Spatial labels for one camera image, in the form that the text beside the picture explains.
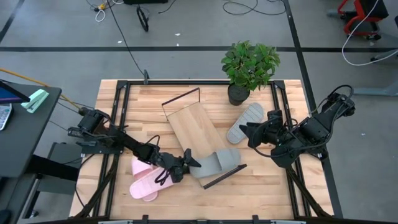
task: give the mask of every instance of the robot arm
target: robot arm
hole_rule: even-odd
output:
[[[163,167],[167,172],[163,179],[157,180],[161,185],[170,175],[173,182],[180,182],[183,175],[187,173],[188,166],[201,167],[201,165],[191,157],[191,150],[187,149],[184,157],[175,157],[167,152],[159,152],[159,136],[154,136],[146,143],[136,141],[134,138],[126,134],[123,129],[109,124],[106,128],[104,125],[111,119],[108,114],[100,110],[89,110],[83,108],[80,111],[83,119],[77,128],[69,128],[68,135],[83,138],[84,142],[79,142],[81,146],[91,147],[107,147],[109,149],[117,149],[126,147],[142,162]],[[158,137],[157,144],[149,143]]]
[[[350,100],[352,91],[350,96],[335,92],[346,86],[339,86],[328,95],[321,113],[315,114],[311,118],[305,118],[291,130],[283,123],[280,110],[268,112],[268,120],[262,124],[240,125],[240,129],[249,138],[248,146],[260,155],[270,157],[279,167],[283,168],[290,167],[304,152],[321,153],[323,157],[327,157],[324,145],[331,138],[334,122],[342,116],[353,115],[355,111],[355,104]],[[263,154],[256,149],[261,143],[275,145],[270,155]]]

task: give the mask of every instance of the gray floor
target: gray floor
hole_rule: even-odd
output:
[[[343,23],[325,15],[340,0],[290,0],[302,47],[341,47],[346,40]],[[370,43],[353,38],[348,47],[398,47],[398,28],[392,19],[398,15],[398,2],[384,0],[390,17],[380,23],[383,38]],[[239,40],[293,47],[285,14],[265,16],[249,13],[232,16],[222,10],[222,0],[177,0],[170,11],[158,14],[168,4],[144,5],[150,10],[150,32],[145,33],[133,6],[114,6],[115,15],[130,46],[225,46]],[[11,15],[16,0],[3,0],[0,27]],[[0,47],[123,47],[111,12],[97,23],[95,13],[84,0],[25,0]],[[259,10],[279,12],[280,2],[259,1]],[[242,10],[230,7],[230,10]],[[224,78],[222,51],[133,52],[141,68],[151,78]],[[368,62],[371,53],[350,53],[353,62]],[[281,52],[281,65],[275,78],[301,79],[295,52]],[[377,65],[353,67],[339,53],[304,53],[317,102],[334,87],[386,86],[398,78],[397,60]],[[141,74],[127,52],[0,52],[0,67],[59,86],[70,98],[93,106],[100,80],[140,78]],[[0,74],[12,82],[27,83]],[[396,98],[354,96],[356,114],[335,124],[328,144],[338,194],[346,218],[398,222],[398,128]],[[74,126],[80,117],[56,107],[51,118],[63,127]],[[46,156],[53,142],[74,142],[65,131],[48,124],[36,154]],[[35,209],[40,216],[21,223],[66,218],[72,196],[42,194]]]

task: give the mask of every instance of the potted plant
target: potted plant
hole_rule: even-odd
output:
[[[229,81],[228,97],[232,105],[238,106],[245,101],[250,91],[266,86],[280,59],[275,47],[256,44],[252,47],[249,41],[232,44],[232,47],[221,60],[223,71]]]

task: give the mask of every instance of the black plant pot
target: black plant pot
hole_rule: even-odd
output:
[[[250,95],[250,91],[245,87],[230,84],[228,87],[228,98],[229,102],[234,106],[239,106],[243,101],[247,100]]]

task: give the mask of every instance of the calculator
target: calculator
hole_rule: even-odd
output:
[[[2,131],[7,124],[8,119],[12,114],[12,104],[0,105],[0,131]]]

